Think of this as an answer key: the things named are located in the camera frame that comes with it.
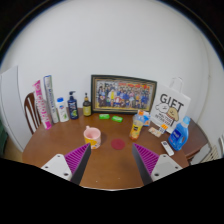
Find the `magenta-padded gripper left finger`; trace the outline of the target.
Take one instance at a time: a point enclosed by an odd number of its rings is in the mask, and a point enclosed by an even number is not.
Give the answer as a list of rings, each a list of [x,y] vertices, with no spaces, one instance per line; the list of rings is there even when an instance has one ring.
[[[79,185],[91,155],[89,143],[67,153],[56,154],[42,169]]]

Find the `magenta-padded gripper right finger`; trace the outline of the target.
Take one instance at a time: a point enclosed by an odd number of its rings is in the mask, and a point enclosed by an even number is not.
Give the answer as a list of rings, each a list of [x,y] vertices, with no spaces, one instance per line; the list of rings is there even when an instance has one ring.
[[[158,155],[138,144],[132,145],[132,154],[144,185],[148,185],[182,169],[167,154]]]

